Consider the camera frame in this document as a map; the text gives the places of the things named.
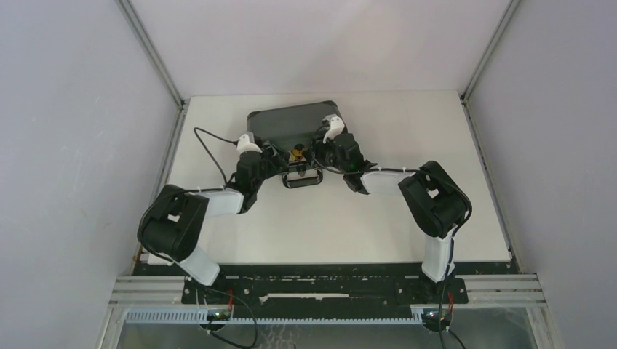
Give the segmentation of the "yellow round button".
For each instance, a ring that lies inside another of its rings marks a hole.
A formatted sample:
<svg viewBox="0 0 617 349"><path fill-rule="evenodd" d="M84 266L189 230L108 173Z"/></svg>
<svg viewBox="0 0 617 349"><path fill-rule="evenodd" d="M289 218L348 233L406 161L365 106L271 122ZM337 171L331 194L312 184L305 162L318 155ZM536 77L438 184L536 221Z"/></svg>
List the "yellow round button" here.
<svg viewBox="0 0 617 349"><path fill-rule="evenodd" d="M304 155L307 147L303 144L297 144L290 151L290 163L301 163L306 162L306 157Z"/></svg>

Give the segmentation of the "black poker case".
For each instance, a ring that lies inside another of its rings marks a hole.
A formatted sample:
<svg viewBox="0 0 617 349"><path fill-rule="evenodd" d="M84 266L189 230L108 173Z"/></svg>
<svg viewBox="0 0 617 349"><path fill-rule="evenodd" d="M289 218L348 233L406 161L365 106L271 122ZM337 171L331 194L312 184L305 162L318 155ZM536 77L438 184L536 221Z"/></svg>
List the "black poker case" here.
<svg viewBox="0 0 617 349"><path fill-rule="evenodd" d="M247 116L247 131L256 141L270 141L289 156L287 171L277 175L284 187L296 189L323 181L322 169L311 161L309 146L322 119L330 114L341 114L332 100L253 111ZM290 151L297 144L307 147L306 162L290 163Z"/></svg>

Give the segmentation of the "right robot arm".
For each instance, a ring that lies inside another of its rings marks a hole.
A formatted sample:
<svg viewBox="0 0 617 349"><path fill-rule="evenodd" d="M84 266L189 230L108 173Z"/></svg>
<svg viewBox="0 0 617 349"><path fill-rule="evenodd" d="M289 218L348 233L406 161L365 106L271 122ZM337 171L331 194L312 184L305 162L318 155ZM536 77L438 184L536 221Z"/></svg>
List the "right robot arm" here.
<svg viewBox="0 0 617 349"><path fill-rule="evenodd" d="M421 295L440 302L450 291L447 279L453 273L454 238L469 220L469 197L455 184L437 161L417 169L384 168L366 160L352 133L329 135L320 127L309 146L314 162L363 195L401 195L416 225L425 234L421 265Z"/></svg>

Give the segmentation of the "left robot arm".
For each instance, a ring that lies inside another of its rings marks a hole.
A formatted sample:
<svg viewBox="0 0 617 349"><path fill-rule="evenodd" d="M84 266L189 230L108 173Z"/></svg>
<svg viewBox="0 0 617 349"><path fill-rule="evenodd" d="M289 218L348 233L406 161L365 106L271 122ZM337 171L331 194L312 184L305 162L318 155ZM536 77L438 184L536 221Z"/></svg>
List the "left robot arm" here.
<svg viewBox="0 0 617 349"><path fill-rule="evenodd" d="M223 188L183 189L166 185L144 212L137 237L150 254L178 265L208 302L222 301L227 283L218 278L220 266L199 246L205 220L223 215L244 214L258 199L258 191L269 178L287 169L289 156L269 141L239 148L232 178Z"/></svg>

